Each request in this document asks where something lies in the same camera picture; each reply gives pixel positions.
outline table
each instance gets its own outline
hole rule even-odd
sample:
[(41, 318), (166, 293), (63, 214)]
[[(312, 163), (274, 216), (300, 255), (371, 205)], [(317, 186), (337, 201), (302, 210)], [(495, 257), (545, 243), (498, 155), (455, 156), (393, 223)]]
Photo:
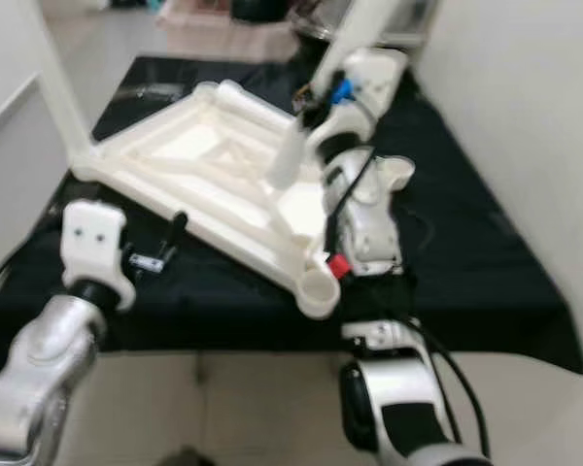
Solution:
[[(142, 56), (120, 88), (180, 83), (186, 95), (196, 83), (232, 79), (289, 111), (291, 96), (309, 71), (294, 61)], [(168, 104), (159, 95), (114, 100), (93, 136), (108, 137)], [(393, 212), (417, 279), (415, 310), (424, 325), (450, 350), (519, 353), (582, 374), (583, 352), (566, 301), (412, 76), (404, 77), (374, 145), (417, 165), (411, 184), (394, 199)], [(80, 197), (122, 207), (136, 249), (156, 251), (166, 222), (99, 183), (67, 174), (49, 210)], [(48, 210), (10, 261), (0, 287), (0, 368), (22, 325), (62, 288), (59, 225), (48, 227), (47, 218)], [(111, 317), (103, 350), (341, 350), (340, 323), (337, 312), (326, 321), (305, 317), (284, 289), (185, 235), (168, 270), (139, 282), (132, 311)]]

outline white bracket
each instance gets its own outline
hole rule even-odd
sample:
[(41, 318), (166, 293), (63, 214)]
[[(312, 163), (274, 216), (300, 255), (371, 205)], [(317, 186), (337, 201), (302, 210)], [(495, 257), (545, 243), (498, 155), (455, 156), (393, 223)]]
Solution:
[(65, 208), (60, 241), (65, 286), (81, 279), (103, 283), (119, 294), (120, 310), (129, 309), (136, 297), (134, 285), (120, 267), (120, 233), (125, 222), (121, 209), (74, 201)]

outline black cloth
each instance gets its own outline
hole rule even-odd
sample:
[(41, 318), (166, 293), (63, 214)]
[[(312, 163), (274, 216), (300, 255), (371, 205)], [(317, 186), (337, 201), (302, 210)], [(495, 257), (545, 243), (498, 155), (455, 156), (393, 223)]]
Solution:
[[(289, 110), (306, 80), (301, 68), (139, 57), (120, 88), (181, 83), (188, 94), (196, 83), (232, 79)], [(159, 96), (113, 101), (93, 135), (107, 137), (165, 105)], [(520, 353), (583, 373), (565, 300), (412, 77), (403, 80), (374, 143), (380, 153), (405, 155), (417, 165), (393, 210), (424, 325), (450, 350)], [(99, 183), (67, 175), (50, 205), (80, 197), (121, 206), (136, 250), (157, 251), (166, 222)], [(0, 367), (18, 330), (61, 289), (55, 223), (48, 226), (46, 213), (0, 287)], [(340, 314), (326, 321), (303, 316), (284, 289), (185, 235), (168, 270), (139, 281), (134, 308), (111, 317), (103, 350), (340, 350)]]

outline red tag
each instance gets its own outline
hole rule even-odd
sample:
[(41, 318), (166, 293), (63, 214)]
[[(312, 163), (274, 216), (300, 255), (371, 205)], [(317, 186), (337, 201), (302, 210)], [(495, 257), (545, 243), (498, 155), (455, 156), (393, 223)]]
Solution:
[(328, 267), (330, 267), (330, 272), (332, 272), (332, 275), (338, 280), (341, 280), (352, 270), (348, 259), (346, 259), (342, 254), (336, 254), (331, 257), (328, 261)]

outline blue component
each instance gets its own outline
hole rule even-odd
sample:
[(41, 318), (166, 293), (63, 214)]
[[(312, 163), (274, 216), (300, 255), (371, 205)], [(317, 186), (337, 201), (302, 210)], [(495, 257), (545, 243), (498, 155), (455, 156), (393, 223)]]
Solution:
[(351, 99), (353, 93), (353, 86), (350, 80), (343, 80), (337, 90), (332, 94), (330, 103), (333, 105), (339, 104), (344, 99)]

